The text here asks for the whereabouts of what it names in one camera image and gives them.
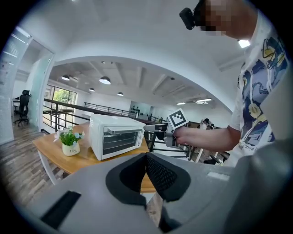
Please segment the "person's right hand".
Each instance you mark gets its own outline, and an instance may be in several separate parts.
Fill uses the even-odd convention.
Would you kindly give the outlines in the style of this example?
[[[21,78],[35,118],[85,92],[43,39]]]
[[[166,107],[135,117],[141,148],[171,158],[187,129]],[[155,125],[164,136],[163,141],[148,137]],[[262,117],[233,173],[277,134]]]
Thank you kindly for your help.
[[[192,145],[194,131],[192,128],[179,127],[174,131],[174,137],[178,144]]]

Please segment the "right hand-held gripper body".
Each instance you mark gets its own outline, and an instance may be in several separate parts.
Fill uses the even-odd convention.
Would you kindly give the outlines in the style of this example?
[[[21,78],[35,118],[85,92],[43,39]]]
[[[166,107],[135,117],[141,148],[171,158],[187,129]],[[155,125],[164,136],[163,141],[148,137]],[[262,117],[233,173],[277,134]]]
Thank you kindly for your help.
[[[174,132],[176,129],[187,125],[189,123],[187,117],[184,114],[184,111],[179,108],[175,112],[172,112],[168,115],[168,124],[167,129],[164,136],[164,142],[167,147],[178,148],[177,139],[174,136]]]

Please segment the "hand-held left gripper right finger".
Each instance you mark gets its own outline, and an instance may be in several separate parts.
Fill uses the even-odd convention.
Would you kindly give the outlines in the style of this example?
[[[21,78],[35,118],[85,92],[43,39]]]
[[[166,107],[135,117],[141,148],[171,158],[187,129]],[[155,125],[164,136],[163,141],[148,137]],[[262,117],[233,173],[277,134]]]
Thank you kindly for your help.
[[[146,172],[163,199],[158,227],[148,234],[235,234],[236,191],[231,168],[195,164],[161,154],[146,154]]]

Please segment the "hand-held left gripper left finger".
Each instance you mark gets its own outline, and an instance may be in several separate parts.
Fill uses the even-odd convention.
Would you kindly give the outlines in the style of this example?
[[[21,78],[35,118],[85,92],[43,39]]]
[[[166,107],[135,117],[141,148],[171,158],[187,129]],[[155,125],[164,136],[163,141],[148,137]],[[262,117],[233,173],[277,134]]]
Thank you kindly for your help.
[[[141,195],[145,154],[95,164],[68,176],[30,207],[42,234],[158,234]]]

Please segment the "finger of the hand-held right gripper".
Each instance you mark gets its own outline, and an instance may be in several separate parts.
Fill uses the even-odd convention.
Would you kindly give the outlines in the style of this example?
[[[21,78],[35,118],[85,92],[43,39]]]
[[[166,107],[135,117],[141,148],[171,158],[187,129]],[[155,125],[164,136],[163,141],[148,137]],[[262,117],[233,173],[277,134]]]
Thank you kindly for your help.
[[[154,125],[145,125],[144,130],[149,132],[154,132],[156,137],[159,140],[164,140],[168,123],[154,124]]]

